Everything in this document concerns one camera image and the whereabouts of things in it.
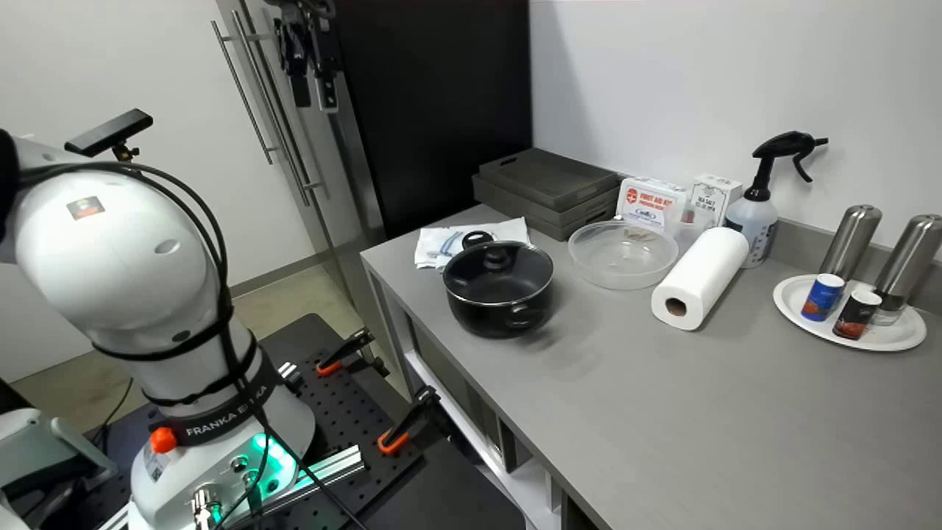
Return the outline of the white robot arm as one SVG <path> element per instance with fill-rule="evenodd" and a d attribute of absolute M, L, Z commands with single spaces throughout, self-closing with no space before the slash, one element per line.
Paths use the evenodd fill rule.
<path fill-rule="evenodd" d="M 0 167 L 3 260 L 157 406 L 129 469 L 140 517 L 187 530 L 277 500 L 315 439 L 315 411 L 240 323 L 207 230 L 154 167 L 16 136 Z"/>

